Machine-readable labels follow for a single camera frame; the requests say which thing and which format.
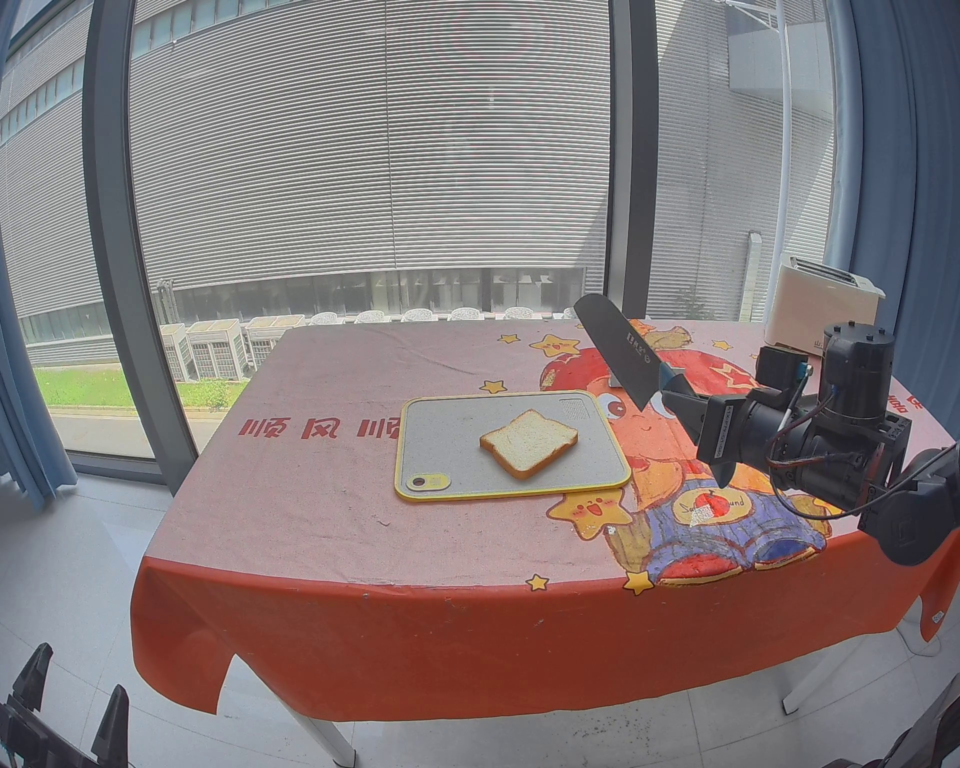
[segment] building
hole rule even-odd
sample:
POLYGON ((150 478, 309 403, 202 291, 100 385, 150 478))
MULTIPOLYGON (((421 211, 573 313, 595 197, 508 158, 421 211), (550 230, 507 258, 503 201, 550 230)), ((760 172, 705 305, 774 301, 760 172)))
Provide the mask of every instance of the building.
MULTIPOLYGON (((0 86, 0 232, 36 365, 116 355, 84 198, 91 5, 25 5, 0 86)), ((825 24, 820 0, 788 6, 820 99, 794 114, 787 252, 819 258, 825 24)), ((650 312, 751 317, 780 185, 779 93, 754 74, 779 78, 761 61, 776 33, 708 0, 657 9, 650 312)), ((141 0, 132 172, 158 321, 560 311, 601 290, 610 47, 606 0, 141 0)))

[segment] pavement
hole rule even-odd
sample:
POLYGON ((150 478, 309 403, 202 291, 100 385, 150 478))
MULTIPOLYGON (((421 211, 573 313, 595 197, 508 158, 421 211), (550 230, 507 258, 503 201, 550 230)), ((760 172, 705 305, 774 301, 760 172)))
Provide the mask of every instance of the pavement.
MULTIPOLYGON (((204 450, 226 414, 226 411, 186 411, 186 420, 198 451, 204 450)), ((154 457, 140 418, 132 409, 51 408, 50 415, 67 450, 154 457)))

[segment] lawn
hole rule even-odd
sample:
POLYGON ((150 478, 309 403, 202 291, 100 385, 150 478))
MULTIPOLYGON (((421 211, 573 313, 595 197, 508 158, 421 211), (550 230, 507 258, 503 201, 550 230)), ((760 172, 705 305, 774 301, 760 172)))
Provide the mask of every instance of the lawn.
MULTIPOLYGON (((37 368, 34 373, 47 405, 133 408, 122 371, 37 368)), ((177 391, 184 408, 225 411, 246 386, 246 381, 191 381, 178 383, 177 391)))

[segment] gray cutting board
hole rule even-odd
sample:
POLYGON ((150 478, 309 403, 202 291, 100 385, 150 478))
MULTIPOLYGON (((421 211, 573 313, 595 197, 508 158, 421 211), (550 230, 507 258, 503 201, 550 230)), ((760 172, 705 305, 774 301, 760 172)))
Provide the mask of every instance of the gray cutting board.
POLYGON ((396 492, 411 501, 497 498, 619 488, 631 470, 589 392, 423 397, 400 416, 396 492), (480 436, 499 429, 527 409, 579 433, 577 444, 527 480, 517 480, 480 436))

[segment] tablecloth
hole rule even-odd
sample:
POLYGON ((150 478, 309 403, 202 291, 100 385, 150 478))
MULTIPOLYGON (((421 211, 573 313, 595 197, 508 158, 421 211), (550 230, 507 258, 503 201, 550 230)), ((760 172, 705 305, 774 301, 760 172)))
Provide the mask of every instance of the tablecloth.
MULTIPOLYGON (((755 385, 760 325, 637 325, 698 390, 755 385)), ((908 459, 951 442, 897 382, 890 407, 914 421, 908 459)), ((309 717, 463 718, 743 675, 890 630, 921 593, 932 636, 960 578, 954 538, 897 566, 855 519, 792 516, 749 468, 717 489, 694 456, 658 399, 641 412, 609 386, 575 320, 294 328, 147 550, 131 605, 136 667, 209 712, 237 655, 309 717), (405 401, 560 389, 598 396, 634 469, 624 489, 395 494, 405 401)))

